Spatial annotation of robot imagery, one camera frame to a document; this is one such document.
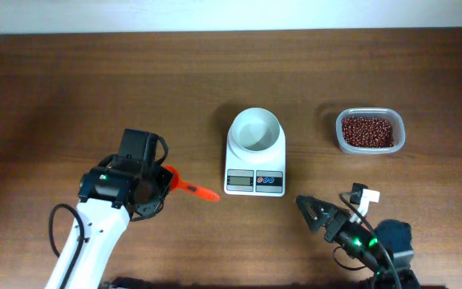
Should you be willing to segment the orange measuring scoop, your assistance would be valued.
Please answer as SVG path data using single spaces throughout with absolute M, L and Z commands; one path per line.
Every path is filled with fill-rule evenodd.
M 173 179 L 170 182 L 170 190 L 181 189 L 206 201 L 220 201 L 220 196 L 211 189 L 183 181 L 179 172 L 173 166 L 166 165 L 165 168 L 173 174 Z

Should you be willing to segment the red adzuki beans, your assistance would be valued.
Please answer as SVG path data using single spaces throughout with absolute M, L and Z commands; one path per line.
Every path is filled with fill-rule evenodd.
M 341 125 L 345 142 L 353 147 L 381 149 L 395 145 L 393 128 L 383 118 L 348 116 Z

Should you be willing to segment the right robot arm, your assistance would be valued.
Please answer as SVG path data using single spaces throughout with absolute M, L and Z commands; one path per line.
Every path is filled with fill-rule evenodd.
M 295 202 L 311 232 L 324 229 L 326 242 L 335 243 L 336 250 L 362 263 L 358 271 L 367 268 L 373 272 L 363 282 L 364 287 L 420 288 L 411 269 L 411 226 L 388 219 L 373 227 L 364 212 L 371 201 L 363 193 L 342 193 L 339 197 L 343 208 L 304 195 L 297 196 Z

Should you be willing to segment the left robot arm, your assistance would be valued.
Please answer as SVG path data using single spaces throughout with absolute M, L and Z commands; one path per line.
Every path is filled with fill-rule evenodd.
M 173 174 L 164 166 L 168 153 L 162 136 L 127 128 L 117 153 L 103 158 L 82 175 L 76 206 L 53 207 L 73 215 L 63 249 L 52 250 L 58 261 L 47 282 L 49 288 L 97 288 L 116 243 L 132 222 L 155 217 L 164 208 Z

